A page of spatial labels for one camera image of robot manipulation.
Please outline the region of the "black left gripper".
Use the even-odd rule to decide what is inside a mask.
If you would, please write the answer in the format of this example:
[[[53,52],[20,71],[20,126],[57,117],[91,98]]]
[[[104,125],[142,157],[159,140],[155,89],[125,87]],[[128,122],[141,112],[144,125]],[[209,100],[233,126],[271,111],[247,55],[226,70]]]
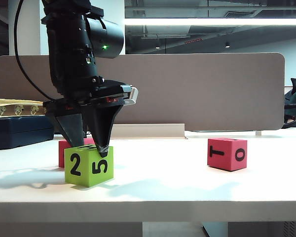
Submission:
[[[43,103],[45,114],[56,131],[60,132],[71,147],[84,144],[82,109],[85,121],[102,158],[109,152],[109,143],[114,119],[124,105],[125,83],[105,80],[100,86],[81,98],[60,98]]]

